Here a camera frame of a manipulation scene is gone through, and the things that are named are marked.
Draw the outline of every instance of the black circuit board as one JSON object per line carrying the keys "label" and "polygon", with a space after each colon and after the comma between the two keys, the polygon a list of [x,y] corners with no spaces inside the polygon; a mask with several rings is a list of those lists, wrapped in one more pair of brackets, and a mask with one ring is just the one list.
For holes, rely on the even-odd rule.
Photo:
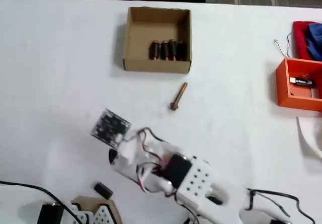
{"label": "black circuit board", "polygon": [[117,149],[130,126],[131,123],[105,109],[94,126],[91,135]]}

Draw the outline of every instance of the brass bolt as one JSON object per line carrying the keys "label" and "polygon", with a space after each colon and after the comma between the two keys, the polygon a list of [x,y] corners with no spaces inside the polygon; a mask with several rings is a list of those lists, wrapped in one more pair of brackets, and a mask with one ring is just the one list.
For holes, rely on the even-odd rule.
{"label": "brass bolt", "polygon": [[177,96],[176,96],[176,98],[175,98],[175,100],[173,101],[173,102],[171,102],[170,103],[170,109],[171,110],[177,110],[178,108],[179,108],[179,106],[178,106],[178,103],[179,103],[179,101],[180,101],[180,99],[181,99],[181,97],[182,97],[182,95],[183,95],[183,92],[185,92],[185,90],[186,90],[186,88],[187,88],[187,85],[188,85],[188,83],[187,82],[184,82],[183,83],[183,85],[182,85],[182,87],[181,87],[181,89],[180,89],[180,91],[178,92],[178,94],[177,94]]}

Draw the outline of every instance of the cardboard box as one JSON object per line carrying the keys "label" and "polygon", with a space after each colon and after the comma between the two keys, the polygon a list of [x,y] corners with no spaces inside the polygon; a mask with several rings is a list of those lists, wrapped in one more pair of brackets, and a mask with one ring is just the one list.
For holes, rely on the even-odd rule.
{"label": "cardboard box", "polygon": [[[191,11],[181,9],[129,8],[125,33],[125,70],[188,73],[191,67]],[[153,40],[175,39],[187,43],[186,61],[149,59]]]}
{"label": "cardboard box", "polygon": [[101,204],[106,204],[109,206],[112,212],[112,215],[116,221],[115,224],[123,224],[121,216],[113,200],[106,200],[103,198],[93,198],[93,197],[87,197],[87,196],[78,196],[72,201],[72,203],[78,203],[79,205],[81,205],[82,210],[91,211],[94,214],[99,209]]}
{"label": "cardboard box", "polygon": [[[317,97],[312,88],[290,83],[290,77],[315,81]],[[278,105],[312,111],[322,111],[322,62],[285,58],[276,69]]]}

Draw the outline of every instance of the black cylindrical battery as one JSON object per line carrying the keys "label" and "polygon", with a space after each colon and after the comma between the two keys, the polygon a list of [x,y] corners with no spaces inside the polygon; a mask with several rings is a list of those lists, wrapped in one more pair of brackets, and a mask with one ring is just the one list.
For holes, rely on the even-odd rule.
{"label": "black cylindrical battery", "polygon": [[187,43],[180,41],[177,45],[177,60],[187,59]]}
{"label": "black cylindrical battery", "polygon": [[169,58],[176,60],[177,57],[177,42],[173,39],[169,40]]}
{"label": "black cylindrical battery", "polygon": [[149,58],[156,60],[160,56],[160,43],[158,41],[153,41],[149,48]]}
{"label": "black cylindrical battery", "polygon": [[169,59],[169,45],[167,41],[162,41],[160,55],[161,55],[161,59],[165,59],[165,60]]}

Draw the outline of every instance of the orange box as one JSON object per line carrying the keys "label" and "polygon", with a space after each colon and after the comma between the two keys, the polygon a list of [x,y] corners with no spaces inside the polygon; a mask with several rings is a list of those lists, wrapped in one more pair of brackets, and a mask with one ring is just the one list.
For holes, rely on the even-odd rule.
{"label": "orange box", "polygon": [[[290,83],[290,77],[315,81],[318,98],[312,97],[311,88]],[[276,84],[279,106],[322,111],[322,62],[285,58],[276,69]]]}

